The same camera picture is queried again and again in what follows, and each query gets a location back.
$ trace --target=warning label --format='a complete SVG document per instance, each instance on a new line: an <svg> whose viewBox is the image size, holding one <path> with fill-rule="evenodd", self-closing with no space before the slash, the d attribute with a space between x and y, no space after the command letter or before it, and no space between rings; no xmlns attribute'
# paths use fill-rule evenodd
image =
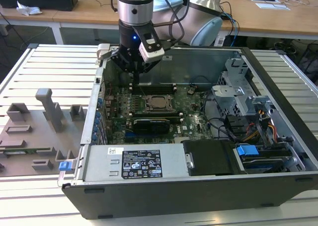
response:
<svg viewBox="0 0 318 226"><path fill-rule="evenodd" d="M160 150L123 151L124 179L162 177Z"/></svg>

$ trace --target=blue latch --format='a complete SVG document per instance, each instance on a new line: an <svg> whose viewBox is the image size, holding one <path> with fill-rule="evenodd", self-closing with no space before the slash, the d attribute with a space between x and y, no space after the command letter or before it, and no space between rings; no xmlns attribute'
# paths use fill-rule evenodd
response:
<svg viewBox="0 0 318 226"><path fill-rule="evenodd" d="M239 155L259 155L255 145L240 145L237 151Z"/></svg>
<svg viewBox="0 0 318 226"><path fill-rule="evenodd" d="M62 171L62 170L65 170L65 171L72 170L72 163L69 162L69 161L62 161L62 162L60 162L59 170L60 170L60 171Z"/></svg>

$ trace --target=wooden table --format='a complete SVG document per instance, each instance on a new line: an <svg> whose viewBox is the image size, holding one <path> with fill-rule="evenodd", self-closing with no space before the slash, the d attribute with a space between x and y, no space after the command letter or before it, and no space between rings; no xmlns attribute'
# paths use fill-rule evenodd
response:
<svg viewBox="0 0 318 226"><path fill-rule="evenodd" d="M256 3L264 2L259 1L221 0L224 1L232 6L232 15L240 24L241 36L318 40L318 0L308 0L316 7L288 1L286 6L290 10L260 9ZM222 6L230 13L226 3ZM224 21L219 36L226 36L231 27L230 21Z"/></svg>
<svg viewBox="0 0 318 226"><path fill-rule="evenodd" d="M110 0L79 0L73 11L43 10L41 15L24 16L15 9L3 8L3 15L14 25L49 26L57 44L63 44L61 27L118 29L118 14L110 7ZM260 9L250 0L222 0L231 3L233 17L240 24L239 35L271 38L318 40L318 7L303 5L294 1L288 3L288 10ZM318 0L309 0L318 6ZM0 24L6 21L0 18ZM228 35L230 21L224 21L219 39Z"/></svg>

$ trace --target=sticker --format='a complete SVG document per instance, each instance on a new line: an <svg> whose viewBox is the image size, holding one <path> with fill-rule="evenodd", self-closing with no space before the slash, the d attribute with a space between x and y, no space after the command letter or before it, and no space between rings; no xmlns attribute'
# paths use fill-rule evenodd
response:
<svg viewBox="0 0 318 226"><path fill-rule="evenodd" d="M124 148L108 148L109 155L121 155Z"/></svg>
<svg viewBox="0 0 318 226"><path fill-rule="evenodd" d="M24 151L9 151L5 153L6 155L19 155L19 154L26 154Z"/></svg>
<svg viewBox="0 0 318 226"><path fill-rule="evenodd" d="M160 150L122 151L122 154L122 178L138 179L162 177Z"/></svg>

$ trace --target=red wire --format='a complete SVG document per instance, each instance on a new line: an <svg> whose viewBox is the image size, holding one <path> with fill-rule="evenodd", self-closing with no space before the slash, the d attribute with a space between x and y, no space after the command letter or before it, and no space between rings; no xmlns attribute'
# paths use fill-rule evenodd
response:
<svg viewBox="0 0 318 226"><path fill-rule="evenodd" d="M253 125L255 125L255 123L249 124L249 126L248 126L247 129L246 129L246 135L248 135L248 130L249 130L249 128L250 128L251 126L253 126Z"/></svg>

